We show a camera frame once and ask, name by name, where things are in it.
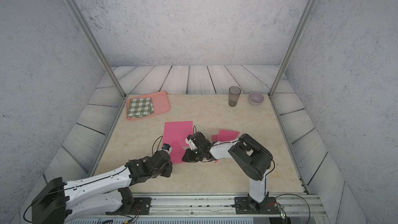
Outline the pink square paper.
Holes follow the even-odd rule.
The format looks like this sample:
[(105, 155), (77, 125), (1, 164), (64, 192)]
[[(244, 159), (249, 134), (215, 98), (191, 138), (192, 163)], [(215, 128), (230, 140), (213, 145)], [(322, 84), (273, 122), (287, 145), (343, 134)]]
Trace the pink square paper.
[(210, 154), (215, 160), (232, 158), (229, 150), (236, 144), (240, 132), (220, 130), (210, 148)]

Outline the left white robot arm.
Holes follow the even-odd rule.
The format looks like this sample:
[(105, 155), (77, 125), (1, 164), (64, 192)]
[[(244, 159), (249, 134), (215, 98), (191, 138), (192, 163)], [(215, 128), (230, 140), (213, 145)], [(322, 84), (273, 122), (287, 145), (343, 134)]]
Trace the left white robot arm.
[(147, 215), (151, 199), (135, 199), (130, 187), (150, 178), (170, 177), (172, 166), (169, 151), (163, 149), (97, 176), (71, 181), (55, 178), (29, 206), (31, 222), (64, 224), (94, 214)]

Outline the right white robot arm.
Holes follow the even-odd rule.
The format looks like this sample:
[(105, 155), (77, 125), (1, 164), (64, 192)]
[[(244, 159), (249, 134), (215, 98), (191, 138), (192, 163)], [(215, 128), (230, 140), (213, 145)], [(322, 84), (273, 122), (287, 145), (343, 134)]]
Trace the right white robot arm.
[(249, 204), (260, 209), (268, 199), (267, 176), (275, 169), (273, 155), (248, 134), (225, 142), (210, 142), (201, 132), (186, 138), (189, 148), (182, 157), (183, 162), (212, 162), (233, 159), (249, 177)]

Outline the pink plastic tray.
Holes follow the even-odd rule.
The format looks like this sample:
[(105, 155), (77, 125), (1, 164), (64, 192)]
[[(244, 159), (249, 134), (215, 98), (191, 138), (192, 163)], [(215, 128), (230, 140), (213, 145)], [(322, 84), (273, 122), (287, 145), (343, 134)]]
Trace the pink plastic tray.
[(126, 118), (127, 120), (138, 120), (166, 113), (170, 109), (167, 93), (161, 91), (127, 100)]

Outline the green checkered cloth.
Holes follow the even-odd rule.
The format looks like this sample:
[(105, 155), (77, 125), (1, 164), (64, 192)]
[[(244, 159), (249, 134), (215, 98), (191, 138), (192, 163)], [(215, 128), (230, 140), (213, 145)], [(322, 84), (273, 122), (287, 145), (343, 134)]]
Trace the green checkered cloth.
[(152, 98), (130, 99), (127, 104), (127, 117), (142, 118), (154, 113)]

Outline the grey translucent cup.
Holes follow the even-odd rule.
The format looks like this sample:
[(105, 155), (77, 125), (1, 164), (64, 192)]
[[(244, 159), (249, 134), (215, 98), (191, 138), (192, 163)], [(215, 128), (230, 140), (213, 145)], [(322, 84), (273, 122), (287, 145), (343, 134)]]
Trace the grey translucent cup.
[(229, 100), (228, 104), (230, 107), (235, 107), (237, 105), (237, 102), (239, 100), (241, 94), (241, 88), (240, 87), (230, 87), (229, 88)]

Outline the lilac bowl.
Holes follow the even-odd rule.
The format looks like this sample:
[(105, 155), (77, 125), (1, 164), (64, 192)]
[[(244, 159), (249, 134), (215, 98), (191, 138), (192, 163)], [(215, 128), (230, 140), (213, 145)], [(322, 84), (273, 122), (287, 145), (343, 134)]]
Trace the lilac bowl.
[(253, 106), (259, 106), (264, 102), (264, 95), (259, 92), (251, 92), (248, 95), (249, 103)]

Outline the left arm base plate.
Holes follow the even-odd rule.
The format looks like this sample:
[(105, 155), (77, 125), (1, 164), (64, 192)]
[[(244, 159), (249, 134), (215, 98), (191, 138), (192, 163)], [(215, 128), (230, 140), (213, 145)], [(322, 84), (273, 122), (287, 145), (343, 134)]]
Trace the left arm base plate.
[(105, 212), (106, 215), (148, 215), (152, 198), (132, 198), (121, 201), (115, 211)]

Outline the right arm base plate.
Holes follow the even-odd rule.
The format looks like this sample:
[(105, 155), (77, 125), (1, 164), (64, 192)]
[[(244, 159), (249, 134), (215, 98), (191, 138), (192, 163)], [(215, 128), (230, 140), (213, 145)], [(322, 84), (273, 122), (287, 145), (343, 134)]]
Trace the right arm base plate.
[(234, 204), (236, 214), (280, 214), (281, 209), (276, 202), (276, 198), (266, 197), (262, 202), (258, 203), (251, 197), (235, 197)]

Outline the front aluminium rail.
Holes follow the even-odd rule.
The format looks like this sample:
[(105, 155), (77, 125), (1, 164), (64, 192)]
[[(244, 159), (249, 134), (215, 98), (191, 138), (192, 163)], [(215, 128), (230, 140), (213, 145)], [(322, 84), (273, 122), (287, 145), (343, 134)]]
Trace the front aluminium rail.
[[(138, 217), (274, 217), (283, 223), (287, 219), (297, 218), (304, 224), (328, 224), (329, 218), (325, 209), (316, 195), (283, 194), (276, 197), (281, 213), (268, 214), (236, 214), (234, 204), (238, 195), (146, 195), (137, 194), (134, 198), (152, 198), (148, 215)], [(104, 217), (106, 214), (94, 214), (90, 216)]]

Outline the right aluminium frame post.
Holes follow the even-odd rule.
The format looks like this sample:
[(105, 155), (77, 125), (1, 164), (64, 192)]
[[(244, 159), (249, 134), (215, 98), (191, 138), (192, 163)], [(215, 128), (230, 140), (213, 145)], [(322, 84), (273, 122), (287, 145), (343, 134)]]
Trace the right aluminium frame post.
[(285, 53), (285, 56), (284, 56), (282, 62), (280, 64), (278, 73), (277, 73), (276, 78), (275, 78), (275, 80), (273, 82), (273, 85), (271, 87), (270, 93), (268, 94), (270, 99), (272, 99), (274, 94), (276, 93), (276, 90), (277, 90), (277, 88), (278, 88), (278, 86), (279, 86), (279, 84), (280, 84), (280, 82), (282, 80), (283, 74), (285, 73), (285, 71), (286, 71), (286, 69), (287, 69), (287, 67), (288, 67), (288, 65), (289, 65), (289, 63), (290, 63), (290, 61), (292, 59), (294, 51), (295, 51), (295, 49), (296, 49), (296, 47), (297, 47), (297, 45), (298, 45), (298, 43), (300, 41), (300, 38), (301, 38), (304, 30), (305, 30), (306, 24), (307, 24), (312, 12), (313, 12), (313, 9), (315, 7), (316, 1), (317, 0), (308, 0), (306, 5), (305, 5), (305, 7), (304, 7), (304, 10), (303, 10), (302, 15), (300, 17), (300, 20), (299, 20), (298, 25), (296, 27), (296, 30), (295, 30), (295, 32), (293, 34), (292, 39), (291, 39), (291, 42), (290, 42), (290, 44), (288, 46), (288, 49), (287, 49), (287, 51)]

